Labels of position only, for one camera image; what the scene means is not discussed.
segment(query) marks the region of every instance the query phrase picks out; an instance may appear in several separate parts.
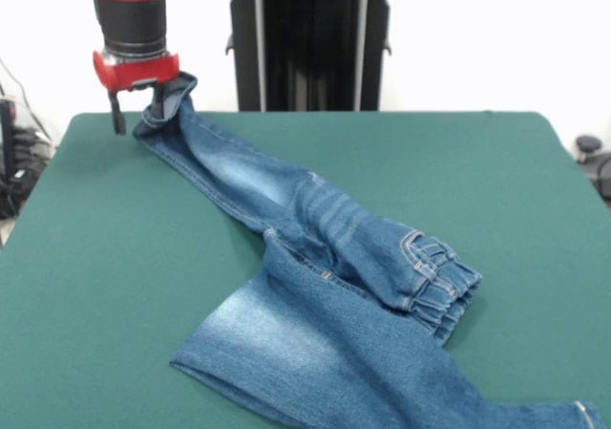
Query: green tablecloth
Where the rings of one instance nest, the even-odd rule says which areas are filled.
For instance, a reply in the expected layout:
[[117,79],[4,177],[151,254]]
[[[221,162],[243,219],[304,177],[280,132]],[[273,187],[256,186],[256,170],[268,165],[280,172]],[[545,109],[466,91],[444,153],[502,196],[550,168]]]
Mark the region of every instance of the green tablecloth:
[[[485,397],[611,419],[611,216],[544,118],[213,117],[483,273],[448,349]],[[167,364],[262,252],[109,116],[76,117],[0,253],[0,427],[273,425]]]

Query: elastic cuff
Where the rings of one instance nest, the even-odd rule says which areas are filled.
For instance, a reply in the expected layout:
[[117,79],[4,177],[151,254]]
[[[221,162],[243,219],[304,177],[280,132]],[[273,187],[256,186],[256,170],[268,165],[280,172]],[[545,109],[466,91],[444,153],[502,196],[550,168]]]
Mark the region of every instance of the elastic cuff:
[[409,311],[444,344],[470,305],[481,275],[431,236],[422,235],[411,246],[421,260],[415,269],[426,273],[427,278],[411,300]]

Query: white wall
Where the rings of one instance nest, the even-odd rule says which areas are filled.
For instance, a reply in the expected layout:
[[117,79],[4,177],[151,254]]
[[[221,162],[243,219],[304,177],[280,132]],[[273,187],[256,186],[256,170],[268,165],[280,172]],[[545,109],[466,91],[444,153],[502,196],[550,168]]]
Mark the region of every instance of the white wall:
[[[200,77],[201,109],[236,110],[229,0],[168,0],[169,48]],[[391,0],[384,110],[536,110],[569,146],[611,145],[611,0]],[[92,0],[0,0],[0,56],[59,134],[107,111],[92,67],[102,38]],[[123,94],[141,110],[149,93]]]

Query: blue denim jeans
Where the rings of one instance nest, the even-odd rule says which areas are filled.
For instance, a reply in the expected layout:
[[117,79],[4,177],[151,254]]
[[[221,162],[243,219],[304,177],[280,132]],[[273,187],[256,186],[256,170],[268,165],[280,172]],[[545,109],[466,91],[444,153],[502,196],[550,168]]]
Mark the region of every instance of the blue denim jeans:
[[268,418],[319,428],[600,429],[587,402],[486,401],[442,348],[480,275],[423,232],[376,216],[302,166],[194,111],[194,77],[135,135],[263,235],[263,267],[172,364]]

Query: black metal frame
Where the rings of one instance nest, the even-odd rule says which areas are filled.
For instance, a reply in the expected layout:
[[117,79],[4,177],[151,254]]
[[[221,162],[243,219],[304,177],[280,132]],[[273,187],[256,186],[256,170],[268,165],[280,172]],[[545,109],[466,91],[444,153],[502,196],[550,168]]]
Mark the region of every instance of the black metal frame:
[[255,0],[232,0],[233,50],[241,111],[378,109],[389,5],[367,1],[360,104],[355,106],[359,0],[263,0],[260,65]]
[[232,0],[241,111],[378,109],[386,0]]

